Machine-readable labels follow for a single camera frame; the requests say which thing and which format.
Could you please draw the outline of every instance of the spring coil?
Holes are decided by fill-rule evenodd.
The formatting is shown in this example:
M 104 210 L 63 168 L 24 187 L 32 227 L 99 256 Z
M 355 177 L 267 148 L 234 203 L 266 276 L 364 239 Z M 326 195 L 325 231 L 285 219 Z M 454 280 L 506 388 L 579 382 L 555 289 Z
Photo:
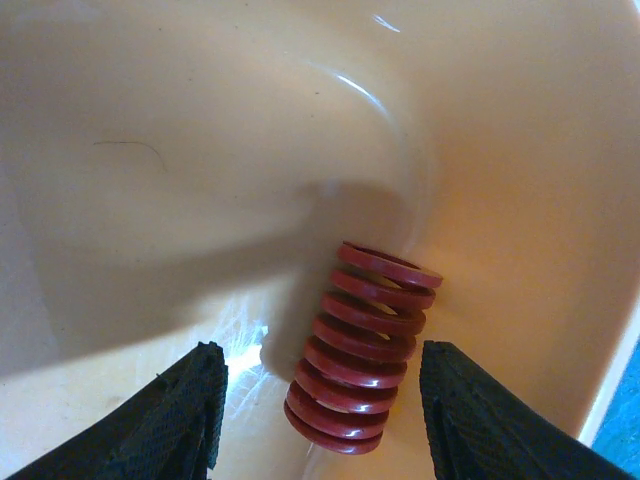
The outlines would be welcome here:
M 442 277 L 392 255 L 345 242 L 323 312 L 313 321 L 284 411 L 311 442 L 344 454 L 376 448 L 415 336 Z

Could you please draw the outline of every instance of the textured rubber surface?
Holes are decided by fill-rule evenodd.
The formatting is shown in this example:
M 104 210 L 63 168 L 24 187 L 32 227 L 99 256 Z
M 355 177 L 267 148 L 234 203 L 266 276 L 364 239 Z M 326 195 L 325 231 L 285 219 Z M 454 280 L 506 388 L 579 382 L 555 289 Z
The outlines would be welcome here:
M 420 391 L 438 480 L 632 478 L 544 420 L 450 343 L 425 342 Z
M 204 480 L 227 390 L 222 349 L 200 343 L 117 410 L 9 477 Z

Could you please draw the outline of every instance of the glossy surface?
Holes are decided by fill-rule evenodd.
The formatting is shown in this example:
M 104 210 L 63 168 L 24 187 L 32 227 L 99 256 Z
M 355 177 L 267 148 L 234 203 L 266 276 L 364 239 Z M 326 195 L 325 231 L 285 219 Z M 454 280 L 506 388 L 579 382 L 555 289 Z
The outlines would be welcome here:
M 637 31 L 621 0 L 1 2 L 0 475 L 213 339 L 216 478 L 429 478 L 415 362 L 369 455 L 282 414 L 345 238 L 442 273 L 424 337 L 590 441 L 640 328 Z
M 427 286 L 440 285 L 442 277 L 349 242 L 340 246 L 337 256 L 346 263 L 341 267 L 349 271 L 333 270 L 332 287 L 341 290 L 341 297 L 351 300 L 351 306 L 358 302 L 361 308 L 336 316 L 330 313 L 335 308 L 329 308 L 315 318 L 313 336 L 305 344 L 304 358 L 287 392 L 285 413 L 291 425 L 314 444 L 337 453 L 363 454 L 375 446 L 366 444 L 365 448 L 360 441 L 382 435 L 415 350 L 415 337 L 405 333 L 412 322 L 403 324 L 404 319 L 424 317 L 422 309 L 431 306 L 434 297 Z M 362 322 L 358 312 L 369 321 Z M 395 328 L 382 334 L 375 328 L 381 323 Z M 379 410 L 381 405 L 387 408 Z M 325 435 L 341 440 L 329 442 Z M 356 443 L 349 448 L 350 442 Z

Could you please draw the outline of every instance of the blue surface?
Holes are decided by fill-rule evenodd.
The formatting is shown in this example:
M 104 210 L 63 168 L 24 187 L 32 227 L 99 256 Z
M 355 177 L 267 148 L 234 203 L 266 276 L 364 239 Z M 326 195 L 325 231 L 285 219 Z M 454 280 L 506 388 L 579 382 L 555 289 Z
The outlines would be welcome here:
M 593 449 L 640 477 L 640 344 L 636 345 Z

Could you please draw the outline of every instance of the coil spring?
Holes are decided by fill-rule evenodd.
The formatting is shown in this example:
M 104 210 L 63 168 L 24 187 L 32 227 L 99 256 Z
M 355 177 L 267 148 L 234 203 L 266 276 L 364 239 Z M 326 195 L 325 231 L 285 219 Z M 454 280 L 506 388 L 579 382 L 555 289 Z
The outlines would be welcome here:
M 349 271 L 331 273 L 338 292 L 322 298 L 284 411 L 311 442 L 354 455 L 380 443 L 442 277 L 347 242 L 338 258 Z

